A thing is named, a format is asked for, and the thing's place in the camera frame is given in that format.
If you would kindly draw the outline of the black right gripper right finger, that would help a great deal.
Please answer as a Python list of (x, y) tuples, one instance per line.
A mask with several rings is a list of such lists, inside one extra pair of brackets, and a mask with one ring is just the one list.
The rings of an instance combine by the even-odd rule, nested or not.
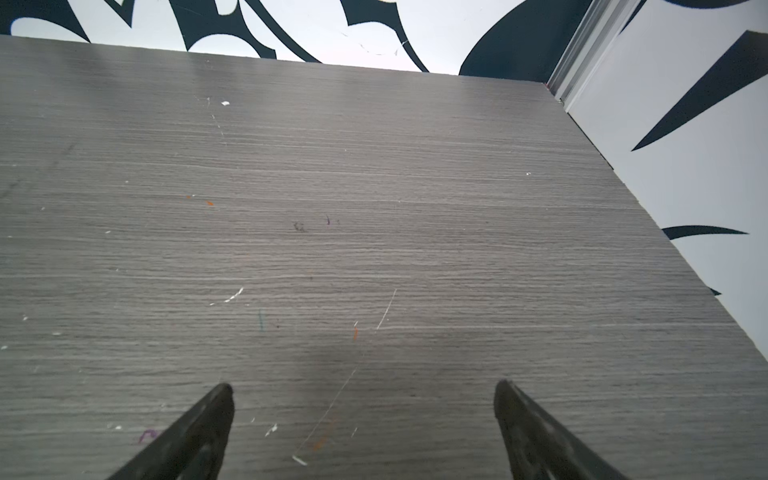
[(496, 385), (494, 414), (515, 480), (625, 477), (509, 380)]

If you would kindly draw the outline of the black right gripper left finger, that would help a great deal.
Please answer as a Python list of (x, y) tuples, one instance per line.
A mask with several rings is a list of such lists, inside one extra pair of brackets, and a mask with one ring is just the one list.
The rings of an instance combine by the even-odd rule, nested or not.
[(111, 477), (217, 479), (234, 413), (232, 386), (216, 385)]

